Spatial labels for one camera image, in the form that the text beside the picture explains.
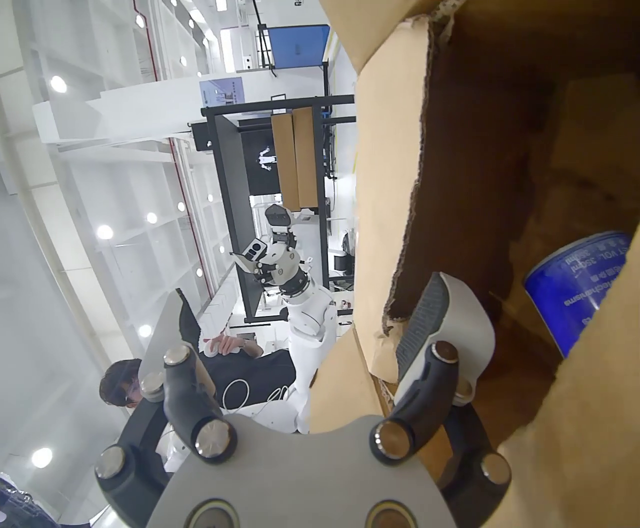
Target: poster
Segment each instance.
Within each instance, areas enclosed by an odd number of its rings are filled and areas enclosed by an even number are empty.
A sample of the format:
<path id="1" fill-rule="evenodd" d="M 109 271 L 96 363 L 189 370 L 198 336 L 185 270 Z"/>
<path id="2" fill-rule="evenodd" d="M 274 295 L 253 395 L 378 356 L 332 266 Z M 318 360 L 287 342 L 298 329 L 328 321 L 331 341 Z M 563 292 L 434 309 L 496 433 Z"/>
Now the poster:
<path id="1" fill-rule="evenodd" d="M 200 81 L 200 94 L 205 108 L 242 103 L 244 102 L 242 77 Z"/>
<path id="2" fill-rule="evenodd" d="M 278 158 L 271 130 L 242 132 L 244 166 L 252 195 L 276 195 L 280 192 Z"/>

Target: person's hair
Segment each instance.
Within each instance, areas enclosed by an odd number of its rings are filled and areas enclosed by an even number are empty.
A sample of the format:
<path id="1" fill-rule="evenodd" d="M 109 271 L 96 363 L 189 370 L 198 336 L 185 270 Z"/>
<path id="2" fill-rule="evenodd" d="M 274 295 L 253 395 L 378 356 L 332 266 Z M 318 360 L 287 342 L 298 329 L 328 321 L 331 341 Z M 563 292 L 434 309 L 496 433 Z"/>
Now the person's hair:
<path id="1" fill-rule="evenodd" d="M 130 401 L 123 385 L 128 387 L 138 378 L 140 363 L 142 363 L 142 360 L 136 358 L 123 359 L 111 365 L 100 380 L 100 398 L 102 398 L 102 401 L 110 405 L 126 407 Z"/>

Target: cardboard box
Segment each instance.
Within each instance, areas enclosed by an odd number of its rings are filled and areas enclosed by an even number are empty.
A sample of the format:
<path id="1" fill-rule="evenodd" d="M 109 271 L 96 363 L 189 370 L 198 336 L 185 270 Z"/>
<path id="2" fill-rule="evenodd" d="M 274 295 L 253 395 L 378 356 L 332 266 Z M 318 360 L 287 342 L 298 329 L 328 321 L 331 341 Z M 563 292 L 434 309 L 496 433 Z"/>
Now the cardboard box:
<path id="1" fill-rule="evenodd" d="M 311 108 L 296 108 L 292 113 L 300 207 L 317 207 L 318 188 L 313 112 Z"/>
<path id="2" fill-rule="evenodd" d="M 282 203 L 290 211 L 318 206 L 316 148 L 311 108 L 271 117 L 273 141 L 278 156 L 278 178 Z"/>
<path id="3" fill-rule="evenodd" d="M 273 144 L 278 157 L 278 180 L 282 205 L 290 211 L 300 210 L 298 196 L 298 169 L 296 168 L 296 151 L 293 142 L 293 119 L 291 114 L 274 114 L 271 116 Z"/>
<path id="4" fill-rule="evenodd" d="M 403 321 L 444 271 L 496 329 L 474 406 L 513 483 L 489 525 L 640 525 L 640 241 L 557 372 L 522 287 L 562 245 L 636 230 L 640 3 L 321 3 L 359 75 L 358 245 L 355 329 L 318 372 L 312 432 L 387 412 Z M 440 433 L 420 455 L 437 477 L 449 453 Z"/>

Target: blue can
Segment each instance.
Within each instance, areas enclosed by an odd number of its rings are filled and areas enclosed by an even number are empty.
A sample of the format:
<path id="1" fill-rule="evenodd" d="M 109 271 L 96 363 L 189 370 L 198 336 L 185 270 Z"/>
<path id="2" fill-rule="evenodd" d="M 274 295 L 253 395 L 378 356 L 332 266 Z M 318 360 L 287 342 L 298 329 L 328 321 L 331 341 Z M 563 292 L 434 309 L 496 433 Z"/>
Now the blue can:
<path id="1" fill-rule="evenodd" d="M 563 357 L 569 355 L 626 261 L 631 240 L 621 231 L 593 235 L 549 255 L 524 280 Z"/>

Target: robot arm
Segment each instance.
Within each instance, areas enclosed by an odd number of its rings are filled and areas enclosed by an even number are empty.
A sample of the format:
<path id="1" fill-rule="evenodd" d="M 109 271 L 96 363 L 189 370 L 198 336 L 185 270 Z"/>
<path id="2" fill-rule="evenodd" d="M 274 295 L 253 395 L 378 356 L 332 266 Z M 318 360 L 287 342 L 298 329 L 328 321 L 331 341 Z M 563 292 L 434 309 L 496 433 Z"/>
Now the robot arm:
<path id="1" fill-rule="evenodd" d="M 289 354 L 296 368 L 296 381 L 287 398 L 298 411 L 298 430 L 308 432 L 309 385 L 335 343 L 337 308 L 329 290 L 314 282 L 300 267 L 296 237 L 291 226 L 296 219 L 281 205 L 271 205 L 266 217 L 272 242 L 254 239 L 234 258 L 264 287 L 277 286 L 289 311 Z"/>

